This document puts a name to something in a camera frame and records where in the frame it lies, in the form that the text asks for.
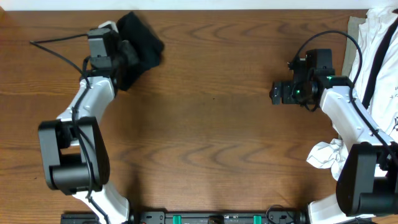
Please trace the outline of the black polo shirt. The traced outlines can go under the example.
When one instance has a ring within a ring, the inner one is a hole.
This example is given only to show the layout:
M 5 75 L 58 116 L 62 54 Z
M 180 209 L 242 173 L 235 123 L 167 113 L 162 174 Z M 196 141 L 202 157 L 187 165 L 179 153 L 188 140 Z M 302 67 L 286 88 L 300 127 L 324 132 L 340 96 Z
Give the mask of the black polo shirt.
M 162 61 L 164 43 L 156 36 L 152 28 L 134 13 L 122 16 L 116 26 L 120 38 L 127 40 L 136 51 L 136 62 L 128 65 L 121 77 L 119 89 L 127 91 L 146 71 L 157 67 Z

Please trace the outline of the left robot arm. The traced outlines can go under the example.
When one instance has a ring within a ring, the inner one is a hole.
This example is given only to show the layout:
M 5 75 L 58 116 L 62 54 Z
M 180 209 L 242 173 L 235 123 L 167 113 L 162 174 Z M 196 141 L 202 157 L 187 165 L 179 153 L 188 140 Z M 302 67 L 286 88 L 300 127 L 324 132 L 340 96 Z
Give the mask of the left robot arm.
M 80 88 L 66 110 L 38 127 L 45 181 L 52 190 L 81 200 L 100 223 L 126 223 L 129 201 L 110 182 L 110 161 L 99 122 L 138 63 L 127 40 L 89 41 L 91 54 L 80 69 Z

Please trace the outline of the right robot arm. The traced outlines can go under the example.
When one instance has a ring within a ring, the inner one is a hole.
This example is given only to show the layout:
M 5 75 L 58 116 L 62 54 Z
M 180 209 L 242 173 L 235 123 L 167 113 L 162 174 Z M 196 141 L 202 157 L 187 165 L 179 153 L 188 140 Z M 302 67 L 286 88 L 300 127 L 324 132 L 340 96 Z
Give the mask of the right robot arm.
M 348 77 L 274 82 L 270 98 L 275 105 L 315 103 L 349 151 L 336 192 L 308 205 L 309 223 L 349 223 L 397 213 L 397 143 L 378 129 Z

